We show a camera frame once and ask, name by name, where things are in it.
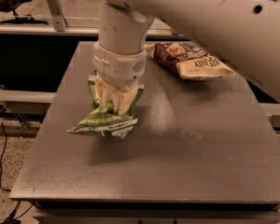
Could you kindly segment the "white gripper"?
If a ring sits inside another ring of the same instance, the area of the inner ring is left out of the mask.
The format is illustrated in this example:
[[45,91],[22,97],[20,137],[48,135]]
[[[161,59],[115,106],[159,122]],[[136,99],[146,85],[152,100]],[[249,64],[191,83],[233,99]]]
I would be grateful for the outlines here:
[[93,45],[93,65],[98,72],[95,76],[95,90],[99,104],[111,102],[114,112],[119,116],[124,115],[137,94],[136,79],[145,72],[146,58],[145,50],[136,54],[117,54],[96,42]]

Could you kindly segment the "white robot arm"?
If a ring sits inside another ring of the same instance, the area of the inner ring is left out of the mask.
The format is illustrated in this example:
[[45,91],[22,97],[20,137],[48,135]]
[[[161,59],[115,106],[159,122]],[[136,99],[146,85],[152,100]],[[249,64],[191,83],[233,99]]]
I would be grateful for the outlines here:
[[280,5],[270,0],[105,0],[158,18],[280,103]]

